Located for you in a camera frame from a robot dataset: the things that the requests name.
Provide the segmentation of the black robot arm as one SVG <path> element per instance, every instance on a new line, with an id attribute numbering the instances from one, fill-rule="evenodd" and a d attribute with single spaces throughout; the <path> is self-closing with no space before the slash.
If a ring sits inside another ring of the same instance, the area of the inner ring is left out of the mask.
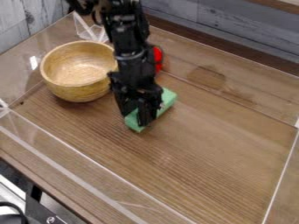
<path id="1" fill-rule="evenodd" d="M 140 0 L 66 0 L 82 15 L 103 25 L 115 48 L 118 70 L 107 74 L 123 116 L 136 112 L 140 126 L 158 117 L 163 88 L 155 82 L 164 61 L 159 46 L 148 43 L 150 24 Z"/>

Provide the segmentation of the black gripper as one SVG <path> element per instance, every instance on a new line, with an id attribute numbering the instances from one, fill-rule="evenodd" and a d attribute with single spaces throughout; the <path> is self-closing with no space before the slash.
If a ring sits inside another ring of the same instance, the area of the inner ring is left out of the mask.
<path id="1" fill-rule="evenodd" d="M 163 88 L 156 84 L 154 49 L 138 52 L 115 50 L 118 70 L 108 73 L 111 90 L 122 116 L 136 109 L 138 125 L 147 126 L 158 117 L 163 104 Z"/>

